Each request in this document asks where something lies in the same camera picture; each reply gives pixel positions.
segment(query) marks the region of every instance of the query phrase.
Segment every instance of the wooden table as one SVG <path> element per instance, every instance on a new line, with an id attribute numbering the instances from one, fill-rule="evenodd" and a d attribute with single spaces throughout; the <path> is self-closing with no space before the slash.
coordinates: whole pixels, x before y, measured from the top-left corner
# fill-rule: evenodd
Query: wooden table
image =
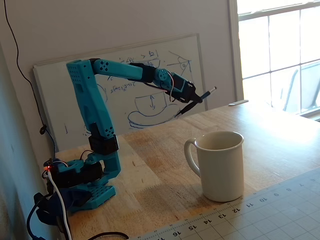
<path id="1" fill-rule="evenodd" d="M 117 194 L 98 209 L 69 217 L 74 239 L 87 240 L 108 231 L 136 237 L 216 206 L 203 196 L 183 146 L 191 137 L 220 130 L 244 136 L 245 195 L 320 166 L 318 122 L 251 103 L 121 135 L 122 170 L 110 181 Z M 89 146 L 59 152 L 57 157 L 78 159 L 85 149 Z"/>

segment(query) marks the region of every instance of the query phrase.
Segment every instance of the chair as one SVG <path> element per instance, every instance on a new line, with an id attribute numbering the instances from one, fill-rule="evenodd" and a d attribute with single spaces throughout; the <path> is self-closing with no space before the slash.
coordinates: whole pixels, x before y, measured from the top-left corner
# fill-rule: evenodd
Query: chair
<path id="1" fill-rule="evenodd" d="M 320 91 L 320 62 L 301 67 L 301 109 L 318 107 L 317 98 Z M 289 113 L 300 112 L 300 72 L 296 70 L 292 76 L 283 110 Z"/>

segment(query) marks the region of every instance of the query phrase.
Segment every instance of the black cable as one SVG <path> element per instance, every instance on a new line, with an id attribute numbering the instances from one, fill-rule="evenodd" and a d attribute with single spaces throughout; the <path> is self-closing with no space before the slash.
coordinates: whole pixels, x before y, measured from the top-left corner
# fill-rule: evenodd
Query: black cable
<path id="1" fill-rule="evenodd" d="M 82 160 L 82 157 L 83 157 L 83 155 L 84 155 L 84 153 L 85 152 L 94 152 L 94 151 L 92 151 L 92 150 L 84 150 L 82 153 L 81 153 L 81 156 L 80 156 L 80 160 Z"/>
<path id="2" fill-rule="evenodd" d="M 32 239 L 37 239 L 38 237 L 36 235 L 33 234 L 33 232 L 31 231 L 31 228 L 30 228 L 30 220 L 31 220 L 31 217 L 32 215 L 34 214 L 36 208 L 38 207 L 38 205 L 47 197 L 49 197 L 51 194 L 47 194 L 47 195 L 44 195 L 42 198 L 40 198 L 40 200 L 33 206 L 33 208 L 31 209 L 31 211 L 29 212 L 29 215 L 28 215 L 28 218 L 26 219 L 26 229 L 28 231 L 28 234 L 30 235 L 30 237 Z"/>
<path id="3" fill-rule="evenodd" d="M 161 88 L 161 87 L 158 87 L 158 86 L 153 86 L 153 85 L 151 85 L 149 83 L 146 83 L 146 82 L 144 82 L 144 84 L 147 85 L 148 87 L 151 87 L 151 88 L 154 88 L 154 89 L 159 89 L 159 90 L 162 90 L 162 91 L 165 91 L 165 92 L 168 91 L 168 90 L 166 90 L 164 88 Z"/>
<path id="4" fill-rule="evenodd" d="M 124 239 L 129 239 L 128 235 L 123 233 L 123 232 L 109 231 L 109 232 L 99 233 L 99 234 L 97 234 L 97 235 L 95 235 L 93 237 L 90 237 L 88 240 L 94 240 L 94 239 L 100 238 L 102 236 L 111 236 L 111 235 L 118 235 L 118 236 L 124 237 Z"/>
<path id="5" fill-rule="evenodd" d="M 56 143 L 54 141 L 54 138 L 51 136 L 51 134 L 48 132 L 47 130 L 47 125 L 45 125 L 44 123 L 44 120 L 40 114 L 40 109 L 39 109 L 39 104 L 38 104 L 38 101 L 37 101 L 37 98 L 36 98 L 36 94 L 35 94 L 35 90 L 34 90 L 34 86 L 32 85 L 31 81 L 24 75 L 24 73 L 22 72 L 20 66 L 19 66 L 19 47 L 18 47 L 18 43 L 17 43 L 17 40 L 16 40 L 16 36 L 14 34 L 14 31 L 12 30 L 11 28 L 11 25 L 9 23 L 9 19 L 8 19 L 8 14 L 7 14 L 7 5 L 6 5 L 6 0 L 3 0 L 3 3 L 4 3 L 4 14 L 5 14 L 5 20 L 6 20 L 6 23 L 8 24 L 8 27 L 10 28 L 10 31 L 11 31 L 11 34 L 12 34 L 12 37 L 14 39 L 14 42 L 15 42 L 15 47 L 16 47 L 16 58 L 15 58 L 15 63 L 16 63 L 16 66 L 17 68 L 19 69 L 19 72 L 21 73 L 22 77 L 30 84 L 30 87 L 32 89 L 32 93 L 33 93 L 33 97 L 34 97 L 34 100 L 35 100 L 35 104 L 36 104 L 36 108 L 38 110 L 38 114 L 39 114 L 39 117 L 41 119 L 41 123 L 42 123 L 42 127 L 40 128 L 40 134 L 43 135 L 45 134 L 45 132 L 47 132 L 52 140 L 52 143 L 53 143 L 53 149 L 54 149 L 54 152 L 53 152 L 53 160 L 55 159 L 56 157 Z"/>
<path id="6" fill-rule="evenodd" d="M 47 170 L 44 170 L 43 171 L 43 173 L 41 174 L 41 177 L 43 178 L 43 179 L 47 179 L 46 177 L 44 177 L 44 174 L 47 172 Z"/>

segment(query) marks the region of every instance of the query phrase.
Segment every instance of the white mug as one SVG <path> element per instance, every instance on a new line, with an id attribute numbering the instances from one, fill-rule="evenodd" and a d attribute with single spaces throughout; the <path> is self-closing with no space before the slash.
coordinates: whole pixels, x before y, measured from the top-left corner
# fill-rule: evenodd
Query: white mug
<path id="1" fill-rule="evenodd" d="M 229 202 L 244 192 L 244 137 L 232 131 L 210 132 L 190 138 L 184 144 L 184 155 L 190 168 L 201 178 L 203 194 L 216 202 Z M 199 167 L 191 156 L 196 147 Z"/>

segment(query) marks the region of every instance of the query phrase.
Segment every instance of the robotic arm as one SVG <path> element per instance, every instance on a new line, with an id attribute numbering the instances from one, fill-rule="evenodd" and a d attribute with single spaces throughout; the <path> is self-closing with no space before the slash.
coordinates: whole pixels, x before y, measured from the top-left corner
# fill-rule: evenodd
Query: robotic arm
<path id="1" fill-rule="evenodd" d="M 92 134 L 89 137 L 91 149 L 103 155 L 110 153 L 107 150 L 109 148 L 115 150 L 115 146 L 111 144 L 115 131 L 109 112 L 100 96 L 95 79 L 96 74 L 144 83 L 165 91 L 166 94 L 182 103 L 203 102 L 203 99 L 196 94 L 196 87 L 193 83 L 176 73 L 143 63 L 123 64 L 94 58 L 70 62 L 67 64 L 67 69 L 85 126 Z M 110 140 L 103 144 L 97 138 Z"/>
<path id="2" fill-rule="evenodd" d="M 57 187 L 65 189 L 63 198 L 67 199 L 66 207 L 72 212 L 95 209 L 114 196 L 115 188 L 106 184 L 121 171 L 116 132 L 99 92 L 96 74 L 144 83 L 165 91 L 179 102 L 191 102 L 178 112 L 177 116 L 202 103 L 203 99 L 216 89 L 198 96 L 193 83 L 176 73 L 143 63 L 124 64 L 94 58 L 76 60 L 66 66 L 85 126 L 91 132 L 89 143 L 93 153 L 90 153 L 85 161 L 76 159 L 62 164 L 54 159 L 47 162 L 45 167 L 50 168 Z M 38 217 L 42 222 L 46 221 L 41 214 L 38 214 Z"/>

